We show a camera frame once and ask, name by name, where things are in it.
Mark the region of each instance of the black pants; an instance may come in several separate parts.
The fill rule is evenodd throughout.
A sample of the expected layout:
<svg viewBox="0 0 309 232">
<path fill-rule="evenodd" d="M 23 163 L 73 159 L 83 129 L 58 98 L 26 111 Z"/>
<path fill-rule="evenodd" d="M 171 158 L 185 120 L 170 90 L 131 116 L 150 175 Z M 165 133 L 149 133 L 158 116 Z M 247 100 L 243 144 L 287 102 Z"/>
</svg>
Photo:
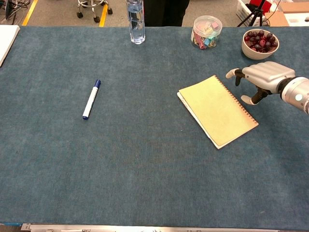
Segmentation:
<svg viewBox="0 0 309 232">
<path fill-rule="evenodd" d="M 145 25 L 181 27 L 188 5 L 189 0 L 144 0 Z"/>
</svg>

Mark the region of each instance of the spiral binding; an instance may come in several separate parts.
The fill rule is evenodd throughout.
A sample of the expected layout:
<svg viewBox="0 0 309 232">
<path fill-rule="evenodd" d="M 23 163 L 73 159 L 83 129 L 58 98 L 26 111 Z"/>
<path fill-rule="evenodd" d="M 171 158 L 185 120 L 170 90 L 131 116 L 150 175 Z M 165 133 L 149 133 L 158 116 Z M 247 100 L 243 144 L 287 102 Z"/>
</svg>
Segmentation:
<svg viewBox="0 0 309 232">
<path fill-rule="evenodd" d="M 243 112 L 252 119 L 252 121 L 257 124 L 257 121 L 251 116 L 251 114 L 249 114 L 249 112 L 245 109 L 245 107 L 242 106 L 242 104 L 238 101 L 238 99 L 234 96 L 234 94 L 231 93 L 230 90 L 228 90 L 228 88 L 221 82 L 221 80 L 215 76 L 216 79 L 220 82 L 220 84 L 224 87 L 224 89 L 228 92 L 228 94 L 234 99 L 234 101 L 237 103 L 237 105 L 240 106 L 240 108 L 243 110 Z"/>
</svg>

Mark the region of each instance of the notebook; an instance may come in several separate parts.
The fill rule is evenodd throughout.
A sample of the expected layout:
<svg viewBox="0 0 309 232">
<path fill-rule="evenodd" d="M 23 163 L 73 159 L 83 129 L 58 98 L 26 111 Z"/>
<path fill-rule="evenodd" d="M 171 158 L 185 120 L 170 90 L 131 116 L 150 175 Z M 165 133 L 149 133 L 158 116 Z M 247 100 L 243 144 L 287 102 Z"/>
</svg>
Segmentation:
<svg viewBox="0 0 309 232">
<path fill-rule="evenodd" d="M 0 25 L 0 67 L 8 54 L 20 28 L 17 25 Z"/>
<path fill-rule="evenodd" d="M 258 125 L 216 76 L 177 95 L 218 149 Z"/>
</svg>

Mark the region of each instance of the white bowl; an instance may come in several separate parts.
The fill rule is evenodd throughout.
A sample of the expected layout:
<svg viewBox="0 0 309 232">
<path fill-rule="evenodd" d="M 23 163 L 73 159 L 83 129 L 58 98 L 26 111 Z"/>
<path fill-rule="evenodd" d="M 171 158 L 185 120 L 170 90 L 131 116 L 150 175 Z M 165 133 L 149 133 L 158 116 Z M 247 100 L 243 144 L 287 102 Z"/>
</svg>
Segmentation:
<svg viewBox="0 0 309 232">
<path fill-rule="evenodd" d="M 259 32 L 260 30 L 263 30 L 263 29 L 252 29 L 252 30 L 249 30 L 249 31 L 256 31 L 256 32 Z M 267 57 L 269 57 L 270 55 L 272 55 L 273 53 L 275 53 L 278 48 L 279 48 L 279 40 L 278 38 L 273 34 L 273 36 L 276 38 L 276 41 L 278 42 L 278 46 L 276 47 L 275 50 L 271 51 L 271 52 L 265 52 L 265 53 L 261 53 L 261 52 L 256 52 L 256 51 L 253 51 L 251 48 L 248 47 L 248 45 L 245 43 L 245 36 L 247 35 L 247 33 L 249 32 L 247 31 L 246 33 L 244 33 L 243 37 L 242 37 L 242 42 L 241 42 L 241 49 L 243 51 L 243 53 L 246 55 L 246 57 L 250 58 L 250 59 L 255 59 L 255 60 L 258 60 L 258 59 L 265 59 Z M 265 36 L 267 36 L 270 32 L 267 31 L 267 30 L 263 30 L 265 32 Z"/>
</svg>

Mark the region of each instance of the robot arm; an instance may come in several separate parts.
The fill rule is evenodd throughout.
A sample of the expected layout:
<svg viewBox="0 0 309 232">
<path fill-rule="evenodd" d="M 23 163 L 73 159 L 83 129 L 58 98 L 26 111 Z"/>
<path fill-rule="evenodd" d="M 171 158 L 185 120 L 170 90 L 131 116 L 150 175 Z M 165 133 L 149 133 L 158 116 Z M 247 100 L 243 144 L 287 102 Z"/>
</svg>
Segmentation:
<svg viewBox="0 0 309 232">
<path fill-rule="evenodd" d="M 232 69 L 226 74 L 228 79 L 233 76 L 236 76 L 236 86 L 244 78 L 257 87 L 254 96 L 241 96 L 245 103 L 256 105 L 270 94 L 280 94 L 283 101 L 309 114 L 309 79 L 296 77 L 293 69 L 267 61 L 242 70 Z"/>
</svg>

